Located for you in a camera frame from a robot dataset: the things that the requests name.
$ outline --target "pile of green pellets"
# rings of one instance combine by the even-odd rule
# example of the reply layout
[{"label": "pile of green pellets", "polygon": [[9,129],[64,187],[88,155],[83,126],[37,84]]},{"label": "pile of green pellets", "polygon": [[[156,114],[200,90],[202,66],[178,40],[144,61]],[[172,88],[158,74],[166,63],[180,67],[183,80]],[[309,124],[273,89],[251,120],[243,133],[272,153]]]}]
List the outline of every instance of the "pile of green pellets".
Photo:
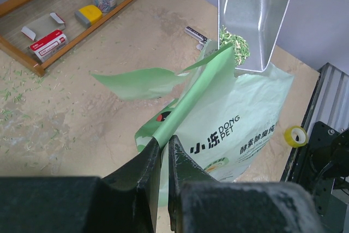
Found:
[{"label": "pile of green pellets", "polygon": [[250,56],[249,45],[246,40],[238,35],[231,34],[226,27],[223,27],[219,32],[219,44],[222,47],[228,43],[232,43],[234,47],[235,66],[245,63]]}]

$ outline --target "aluminum profile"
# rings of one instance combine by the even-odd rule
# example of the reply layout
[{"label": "aluminum profile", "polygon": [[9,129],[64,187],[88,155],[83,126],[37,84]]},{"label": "aluminum profile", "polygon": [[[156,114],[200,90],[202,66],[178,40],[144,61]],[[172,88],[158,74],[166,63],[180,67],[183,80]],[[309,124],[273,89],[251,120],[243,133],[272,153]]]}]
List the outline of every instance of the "aluminum profile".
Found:
[{"label": "aluminum profile", "polygon": [[308,135],[317,121],[338,132],[349,127],[349,76],[329,63],[321,69],[309,115],[304,123]]}]

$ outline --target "gray scoop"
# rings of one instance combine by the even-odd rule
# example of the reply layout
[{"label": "gray scoop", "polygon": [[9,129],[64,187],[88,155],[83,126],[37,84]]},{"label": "gray scoop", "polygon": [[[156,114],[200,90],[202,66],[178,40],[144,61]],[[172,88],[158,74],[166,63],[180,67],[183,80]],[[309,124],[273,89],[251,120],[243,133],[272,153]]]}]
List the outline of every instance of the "gray scoop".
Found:
[{"label": "gray scoop", "polygon": [[223,27],[243,37],[250,57],[240,70],[263,72],[269,64],[290,0],[218,0],[218,39]]}]

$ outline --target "small black and white tool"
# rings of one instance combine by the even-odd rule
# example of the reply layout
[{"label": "small black and white tool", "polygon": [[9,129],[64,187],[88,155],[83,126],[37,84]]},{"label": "small black and white tool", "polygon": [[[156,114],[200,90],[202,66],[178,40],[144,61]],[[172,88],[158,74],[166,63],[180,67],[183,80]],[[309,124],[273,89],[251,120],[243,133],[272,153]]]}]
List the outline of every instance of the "small black and white tool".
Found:
[{"label": "small black and white tool", "polygon": [[185,32],[191,37],[195,38],[199,44],[196,46],[197,49],[202,50],[203,46],[206,44],[208,38],[203,34],[200,34],[198,31],[192,29],[191,27],[186,27]]}]

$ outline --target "gray wall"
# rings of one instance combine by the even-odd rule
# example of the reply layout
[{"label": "gray wall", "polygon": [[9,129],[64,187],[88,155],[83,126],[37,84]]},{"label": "gray wall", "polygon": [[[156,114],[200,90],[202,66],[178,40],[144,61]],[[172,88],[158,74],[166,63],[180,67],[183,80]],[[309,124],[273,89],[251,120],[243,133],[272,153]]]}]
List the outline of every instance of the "gray wall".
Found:
[{"label": "gray wall", "polygon": [[349,0],[291,0],[278,45],[314,69],[330,62],[349,74]]}]

